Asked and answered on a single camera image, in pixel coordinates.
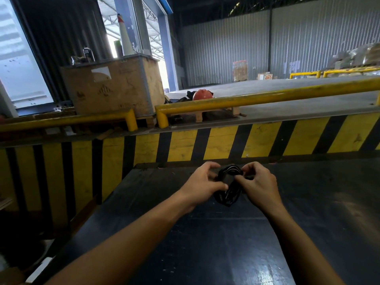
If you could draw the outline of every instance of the ceiling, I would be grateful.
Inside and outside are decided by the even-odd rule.
[[[120,39],[119,24],[117,23],[117,12],[114,0],[98,0],[100,12],[102,13],[103,22],[107,33],[115,38]],[[142,1],[144,7],[144,15],[146,27],[150,40],[150,47],[153,57],[164,60],[162,50],[160,28],[156,15],[149,9],[147,4]]]

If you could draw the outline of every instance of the forearm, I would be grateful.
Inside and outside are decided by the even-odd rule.
[[[313,241],[285,209],[266,215],[296,284],[344,284]]]
[[[69,264],[47,284],[113,285],[125,282],[187,209],[185,200],[175,193]]]

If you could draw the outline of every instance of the yellow railing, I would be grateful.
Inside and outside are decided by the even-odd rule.
[[[326,70],[323,72],[323,77],[326,78],[329,74],[334,73],[363,73],[370,71],[379,71],[380,67],[363,67],[363,68],[352,68],[352,69],[337,69],[337,70]]]
[[[182,114],[203,110],[214,110],[229,107],[336,96],[378,90],[380,90],[380,78],[371,78],[360,81],[285,89],[258,94],[220,97],[207,100],[157,105],[156,115],[159,127],[166,128],[169,126],[167,116],[169,114]]]
[[[321,71],[290,73],[289,79],[293,79],[293,76],[309,76],[309,75],[316,75],[317,78],[320,78],[321,77]]]
[[[75,124],[88,124],[104,121],[115,121],[125,119],[128,126],[128,131],[137,130],[137,122],[135,117],[135,112],[133,109],[122,112],[111,112],[103,114],[94,114],[94,115],[75,115],[67,117],[58,117],[51,119],[43,120],[33,120],[20,123],[12,123],[0,125],[0,133],[2,132],[13,132],[13,131],[23,131],[23,130],[32,130],[40,128],[52,128],[59,126],[69,126]]]

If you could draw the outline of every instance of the black cable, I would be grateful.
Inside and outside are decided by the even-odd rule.
[[[236,165],[231,164],[226,168],[223,168],[219,171],[218,176],[215,178],[215,181],[221,181],[225,179],[226,175],[243,175],[243,171]],[[227,191],[216,191],[214,193],[214,198],[218,203],[221,203],[227,207],[230,207],[234,204],[242,191],[242,187],[235,180],[230,184]]]

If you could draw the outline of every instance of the yellow and black striped wall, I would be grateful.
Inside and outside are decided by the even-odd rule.
[[[104,201],[137,164],[315,155],[380,149],[380,112],[272,123],[241,124],[102,141],[0,148],[2,196],[7,210],[41,212],[56,229],[94,196]]]

